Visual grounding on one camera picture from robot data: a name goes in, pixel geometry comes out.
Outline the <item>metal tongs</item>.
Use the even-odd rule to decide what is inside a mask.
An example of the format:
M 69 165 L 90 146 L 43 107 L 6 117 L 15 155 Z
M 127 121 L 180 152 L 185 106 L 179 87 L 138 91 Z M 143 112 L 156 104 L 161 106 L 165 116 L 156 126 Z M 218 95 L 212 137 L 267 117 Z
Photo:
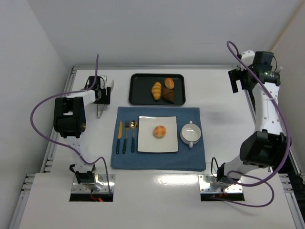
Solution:
M 107 83 L 107 75 L 100 75 L 101 79 L 103 80 L 103 88 L 110 87 L 110 92 L 112 93 L 114 89 L 114 80 L 112 79 L 110 83 Z M 107 105 L 106 104 L 97 104 L 97 118 L 100 119 L 102 116 L 102 113 Z

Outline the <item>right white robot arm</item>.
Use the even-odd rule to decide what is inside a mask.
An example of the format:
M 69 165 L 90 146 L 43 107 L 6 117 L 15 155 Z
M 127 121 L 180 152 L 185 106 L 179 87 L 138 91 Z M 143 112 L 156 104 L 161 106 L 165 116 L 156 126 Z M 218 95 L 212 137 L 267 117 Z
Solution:
M 228 74 L 234 93 L 238 91 L 238 80 L 242 89 L 248 92 L 255 128 L 254 133 L 242 143 L 239 155 L 217 169 L 216 180 L 224 185 L 230 185 L 240 180 L 243 174 L 258 168 L 276 169 L 283 160 L 287 147 L 287 137 L 275 108 L 281 80 L 280 74 L 272 71 L 273 53 L 248 50 L 238 57 L 256 77 L 243 66 Z

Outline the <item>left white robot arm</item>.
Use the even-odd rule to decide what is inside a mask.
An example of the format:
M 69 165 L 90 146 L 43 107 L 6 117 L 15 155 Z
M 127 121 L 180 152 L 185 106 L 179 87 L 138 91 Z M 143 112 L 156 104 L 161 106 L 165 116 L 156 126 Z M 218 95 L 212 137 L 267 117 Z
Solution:
M 104 185 L 96 174 L 96 162 L 92 160 L 85 143 L 85 107 L 95 104 L 97 117 L 101 118 L 104 108 L 99 106 L 110 104 L 113 88 L 114 81 L 108 84 L 107 76 L 89 76 L 79 92 L 55 99 L 53 127 L 71 150 L 74 164 L 70 165 L 70 171 L 74 173 L 78 184 L 96 192 L 101 191 Z

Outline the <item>round orange bun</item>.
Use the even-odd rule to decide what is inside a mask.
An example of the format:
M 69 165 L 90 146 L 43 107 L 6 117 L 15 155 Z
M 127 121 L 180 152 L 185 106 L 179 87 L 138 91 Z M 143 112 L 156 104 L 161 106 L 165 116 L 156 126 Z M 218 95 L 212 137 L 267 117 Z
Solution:
M 163 125 L 158 125 L 155 127 L 153 134 L 157 138 L 163 138 L 166 135 L 166 128 Z

